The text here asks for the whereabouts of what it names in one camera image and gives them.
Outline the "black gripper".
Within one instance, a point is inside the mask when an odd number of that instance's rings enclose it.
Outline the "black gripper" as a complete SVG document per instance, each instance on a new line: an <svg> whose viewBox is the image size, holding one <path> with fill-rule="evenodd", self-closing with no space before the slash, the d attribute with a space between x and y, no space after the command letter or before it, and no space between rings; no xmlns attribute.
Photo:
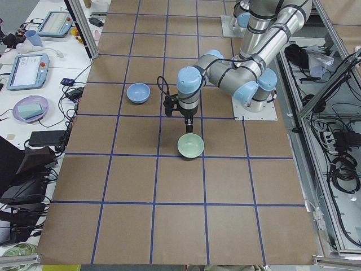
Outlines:
<svg viewBox="0 0 361 271"><path fill-rule="evenodd" d="M186 132L192 133L193 132L193 116L192 115L185 116L184 122L186 124Z"/></svg>

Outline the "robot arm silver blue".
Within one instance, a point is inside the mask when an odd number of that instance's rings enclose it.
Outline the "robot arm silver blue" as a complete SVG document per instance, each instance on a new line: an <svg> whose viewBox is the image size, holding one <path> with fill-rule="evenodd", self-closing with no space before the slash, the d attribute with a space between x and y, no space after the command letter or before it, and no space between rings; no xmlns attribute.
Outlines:
<svg viewBox="0 0 361 271"><path fill-rule="evenodd" d="M249 1L250 18L244 27L240 51L226 64L218 50L210 50L177 75L178 111L186 131L193 131L193 116L201 89L211 83L241 103L249 102L258 90L257 80L266 72L292 34L307 22L312 1Z"/></svg>

